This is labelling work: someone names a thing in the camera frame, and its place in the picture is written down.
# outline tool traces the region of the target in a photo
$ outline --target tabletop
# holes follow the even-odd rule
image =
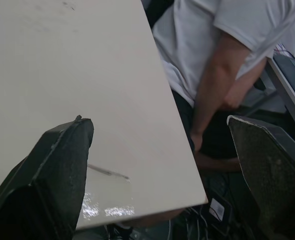
[[[42,133],[91,118],[78,228],[207,197],[138,0],[0,1],[0,184]]]

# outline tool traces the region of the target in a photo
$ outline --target sticker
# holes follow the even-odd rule
[[[224,206],[222,206],[217,200],[212,198],[208,212],[212,214],[217,220],[222,221],[224,216]]]

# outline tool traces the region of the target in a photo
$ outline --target black cable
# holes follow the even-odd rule
[[[219,217],[217,211],[215,211],[212,207],[209,207],[210,209],[212,209],[217,217],[217,220],[219,220],[220,222],[222,222],[221,218]]]
[[[292,58],[295,59],[295,56],[294,56],[289,50],[286,50],[286,49],[281,49],[281,50],[279,50],[279,49],[274,49],[274,51],[276,51],[276,52],[278,52],[278,53],[286,52],[286,53],[290,54]]]

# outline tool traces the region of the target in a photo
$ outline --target cable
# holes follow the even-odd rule
[[[167,234],[167,240],[170,240],[171,236],[171,220],[168,221],[168,234]]]
[[[107,233],[107,240],[111,240],[111,238],[110,238],[110,233],[109,233],[109,231],[108,231],[108,227],[107,227],[106,225],[104,225],[104,228],[105,228],[106,233]]]
[[[199,219],[196,219],[197,224],[197,240],[200,240],[200,226],[199,226]]]
[[[188,220],[186,217],[185,217],[185,224],[186,224],[186,237],[187,237],[187,240],[190,240],[189,239],[189,225],[188,225]]]
[[[199,213],[200,213],[200,217],[205,222],[205,240],[209,240],[209,236],[208,236],[208,223],[207,223],[206,219],[202,216],[201,210],[199,211]]]
[[[219,217],[217,211],[215,211],[212,207],[209,207],[210,209],[213,210],[213,212],[215,213],[215,215],[217,216],[217,220],[219,220],[220,222],[222,222],[221,218]]]
[[[193,212],[195,212],[197,215],[199,215],[199,213],[198,213],[196,210],[194,210],[192,207],[190,207],[190,209],[191,209]]]

